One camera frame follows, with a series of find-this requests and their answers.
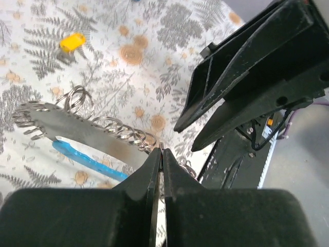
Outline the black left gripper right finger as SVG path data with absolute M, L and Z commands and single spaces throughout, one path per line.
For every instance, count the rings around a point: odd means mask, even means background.
M 207 189 L 162 153 L 167 246 L 317 246 L 299 201 L 279 189 Z

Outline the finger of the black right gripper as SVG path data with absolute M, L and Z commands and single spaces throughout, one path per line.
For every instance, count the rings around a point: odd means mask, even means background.
M 193 124 L 268 56 L 311 25 L 305 1 L 273 1 L 221 43 L 210 43 L 194 69 L 184 109 L 174 127 L 178 133 Z
M 199 151 L 234 128 L 282 109 L 296 110 L 309 106 L 324 95 L 326 64 L 314 66 L 290 80 L 264 87 L 216 109 L 196 137 L 191 151 Z

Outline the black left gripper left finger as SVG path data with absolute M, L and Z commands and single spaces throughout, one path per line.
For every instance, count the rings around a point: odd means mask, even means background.
M 1 246 L 155 246 L 161 150 L 112 189 L 21 189 L 1 208 Z

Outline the metal keyring organizer with keys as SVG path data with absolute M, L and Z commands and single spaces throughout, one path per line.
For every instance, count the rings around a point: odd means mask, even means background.
M 111 116 L 93 117 L 95 105 L 91 94 L 78 85 L 56 103 L 40 100 L 22 103 L 12 114 L 17 127 L 25 128 L 32 140 L 45 137 L 69 159 L 118 183 L 136 172 L 153 149 L 162 149 L 156 136 L 124 124 Z M 124 168 L 111 168 L 88 154 L 78 151 L 69 141 L 101 151 L 121 162 Z

